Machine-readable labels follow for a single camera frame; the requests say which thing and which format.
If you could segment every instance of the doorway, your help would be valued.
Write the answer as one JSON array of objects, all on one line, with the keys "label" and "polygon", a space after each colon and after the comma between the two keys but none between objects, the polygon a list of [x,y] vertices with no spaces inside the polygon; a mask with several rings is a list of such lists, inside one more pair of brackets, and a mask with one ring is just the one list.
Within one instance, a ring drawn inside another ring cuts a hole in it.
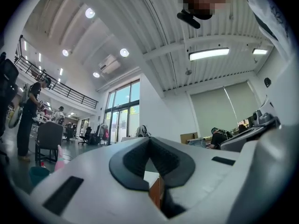
[{"label": "doorway", "polygon": [[120,142],[123,137],[127,136],[128,128],[128,109],[114,111],[112,113],[110,143]]}]

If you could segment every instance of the black pants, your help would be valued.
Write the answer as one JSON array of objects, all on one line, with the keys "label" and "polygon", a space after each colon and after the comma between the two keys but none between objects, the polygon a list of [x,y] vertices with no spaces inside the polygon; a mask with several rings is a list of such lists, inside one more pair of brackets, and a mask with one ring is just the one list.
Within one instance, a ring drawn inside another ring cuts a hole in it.
[{"label": "black pants", "polygon": [[17,147],[19,156],[26,156],[28,153],[32,124],[32,114],[28,110],[24,109],[17,134]]}]

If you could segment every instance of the gray chair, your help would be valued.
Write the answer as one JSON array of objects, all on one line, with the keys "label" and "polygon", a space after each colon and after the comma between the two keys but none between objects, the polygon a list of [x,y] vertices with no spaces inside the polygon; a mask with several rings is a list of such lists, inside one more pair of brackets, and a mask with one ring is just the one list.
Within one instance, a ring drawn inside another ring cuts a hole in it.
[{"label": "gray chair", "polygon": [[[54,122],[47,122],[42,124],[37,131],[36,139],[36,163],[39,161],[41,166],[41,160],[48,160],[49,162],[57,161],[58,157],[58,145],[61,145],[63,126]],[[41,149],[47,149],[50,151],[49,156],[41,154]],[[55,159],[51,158],[51,153],[54,154]]]}]

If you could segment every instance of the fluorescent light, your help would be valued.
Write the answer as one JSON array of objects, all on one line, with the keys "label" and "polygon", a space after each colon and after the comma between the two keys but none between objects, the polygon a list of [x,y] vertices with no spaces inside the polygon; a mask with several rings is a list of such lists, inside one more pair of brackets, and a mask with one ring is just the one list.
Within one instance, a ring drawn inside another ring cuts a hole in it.
[{"label": "fluorescent light", "polygon": [[62,50],[62,54],[63,54],[64,56],[69,56],[69,52],[68,52],[67,50]]},{"label": "fluorescent light", "polygon": [[88,8],[86,11],[85,11],[85,16],[87,18],[93,18],[95,15],[95,12],[91,9],[91,8]]},{"label": "fluorescent light", "polygon": [[262,50],[262,49],[253,49],[253,54],[254,55],[266,55],[267,54],[267,50]]},{"label": "fluorescent light", "polygon": [[99,77],[100,77],[100,74],[97,73],[97,72],[94,72],[94,73],[93,73],[93,76],[96,77],[96,78],[99,78]]},{"label": "fluorescent light", "polygon": [[122,57],[128,57],[130,55],[130,53],[128,52],[128,50],[125,49],[125,48],[121,49],[120,53],[121,53]]},{"label": "fluorescent light", "polygon": [[206,58],[206,57],[227,55],[228,53],[229,53],[229,48],[197,51],[197,52],[189,53],[189,60],[195,61],[195,60]]}]

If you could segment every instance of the white pillar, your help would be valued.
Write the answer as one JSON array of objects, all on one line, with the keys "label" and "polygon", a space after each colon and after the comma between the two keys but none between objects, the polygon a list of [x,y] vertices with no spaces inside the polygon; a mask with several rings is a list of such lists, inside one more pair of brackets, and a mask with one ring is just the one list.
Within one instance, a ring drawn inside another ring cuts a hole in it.
[{"label": "white pillar", "polygon": [[40,0],[24,0],[14,14],[9,19],[3,32],[4,46],[0,50],[0,54],[6,52],[6,58],[14,61],[15,51],[17,49],[20,35],[25,24]]}]

